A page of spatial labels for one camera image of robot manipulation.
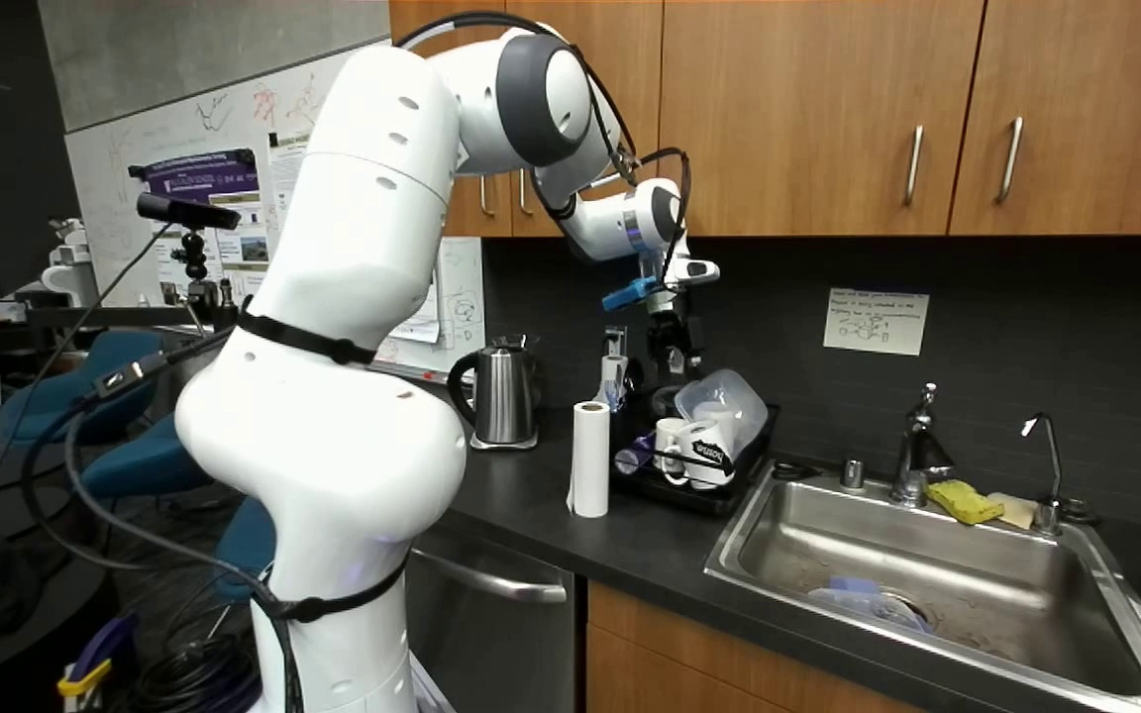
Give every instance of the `cabinet handle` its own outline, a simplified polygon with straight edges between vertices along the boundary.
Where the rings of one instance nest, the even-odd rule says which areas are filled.
[[[534,211],[530,211],[530,188],[526,188],[526,169],[518,169],[518,211],[526,215],[526,216],[534,216]]]
[[[917,194],[921,194],[921,161],[922,161],[922,124],[913,129],[913,161],[905,166],[905,206],[917,206]]]
[[[567,603],[567,586],[564,582],[518,582],[518,579],[502,579],[502,573],[492,573],[492,570],[477,570],[477,567],[464,567],[464,562],[451,562],[436,552],[424,552],[424,548],[412,548],[415,558],[439,567],[447,579],[464,582],[464,586],[477,586],[477,590],[488,590],[496,598],[506,598],[506,603]]]
[[[478,182],[478,211],[485,211],[488,216],[496,216],[492,175],[488,175],[488,177],[477,177],[477,182]]]
[[[1011,186],[1015,186],[1017,144],[1022,144],[1022,113],[1015,113],[1015,124],[1011,124],[1004,186],[1000,186],[1000,198],[995,198],[1000,206],[1011,198]]]

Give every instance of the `paper towel roll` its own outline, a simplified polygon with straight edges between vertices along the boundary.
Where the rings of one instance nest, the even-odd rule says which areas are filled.
[[[580,517],[601,517],[612,512],[612,408],[601,398],[575,402],[567,507]]]

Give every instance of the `backsplash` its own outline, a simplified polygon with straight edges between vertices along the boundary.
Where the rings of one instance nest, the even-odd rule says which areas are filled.
[[[984,490],[1044,490],[1058,425],[1066,490],[1141,524],[1141,240],[696,240],[727,281],[696,288],[708,368],[746,371],[779,408],[778,453],[859,457],[893,471],[905,412],[939,385],[939,439]],[[564,240],[488,240],[492,334],[534,334],[547,402],[593,393],[600,298],[629,268]],[[831,285],[933,293],[922,356],[819,350]],[[634,310],[634,356],[647,319]]]

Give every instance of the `upper cabinet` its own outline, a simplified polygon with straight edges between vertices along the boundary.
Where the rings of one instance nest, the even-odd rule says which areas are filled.
[[[955,233],[1141,233],[1141,0],[992,0]]]
[[[663,60],[663,0],[393,0],[393,37],[403,37],[447,13],[501,6],[560,29],[600,70],[637,152],[658,144],[658,60]],[[439,51],[461,41],[501,37],[502,29],[451,30]],[[555,237],[560,227],[544,215],[523,175],[461,177],[451,194],[447,233],[488,237]]]
[[[667,0],[690,228],[945,233],[984,0]]]

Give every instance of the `lower cabinet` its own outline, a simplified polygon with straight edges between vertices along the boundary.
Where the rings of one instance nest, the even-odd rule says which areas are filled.
[[[585,713],[905,713],[855,682],[612,586],[585,598]]]

